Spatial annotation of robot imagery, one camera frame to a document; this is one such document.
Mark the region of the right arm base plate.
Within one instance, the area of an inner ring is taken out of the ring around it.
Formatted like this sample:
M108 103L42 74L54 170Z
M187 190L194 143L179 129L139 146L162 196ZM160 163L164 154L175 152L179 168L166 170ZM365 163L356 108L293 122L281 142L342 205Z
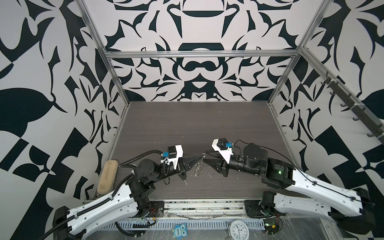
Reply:
M267 211L263 210L260 202L261 200L244 201L246 214L249 218L267 218L271 216Z

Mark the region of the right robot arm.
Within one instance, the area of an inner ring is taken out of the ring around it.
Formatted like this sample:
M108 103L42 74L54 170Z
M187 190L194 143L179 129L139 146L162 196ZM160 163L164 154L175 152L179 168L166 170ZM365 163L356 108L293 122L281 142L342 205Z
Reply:
M365 189L348 190L314 178L292 164L269 158L266 150L253 143L245 146L239 156L230 143L213 144L213 149L219 156L204 162L223 176L235 170L261 177L262 183L270 188L301 194L289 197L266 191L260 202L262 210L316 216L358 234L376 226L370 211L374 204Z

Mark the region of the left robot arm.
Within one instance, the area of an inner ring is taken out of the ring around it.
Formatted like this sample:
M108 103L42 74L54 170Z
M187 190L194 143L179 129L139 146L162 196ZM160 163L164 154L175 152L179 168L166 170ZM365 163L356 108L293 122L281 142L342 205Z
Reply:
M152 206L149 194L155 190L154 184L174 175L185 180L187 172L204 156L179 158L176 165L144 159L112 192L81 207L57 209L53 227L40 238L44 240L53 236L55 240L84 240L119 220L143 217Z

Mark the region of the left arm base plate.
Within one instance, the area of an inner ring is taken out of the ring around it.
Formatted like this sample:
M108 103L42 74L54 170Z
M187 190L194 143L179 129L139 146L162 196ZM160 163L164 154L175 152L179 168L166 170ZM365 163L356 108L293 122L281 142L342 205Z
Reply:
M164 213L165 202L164 201L139 201L138 202L138 213L135 217L157 217Z

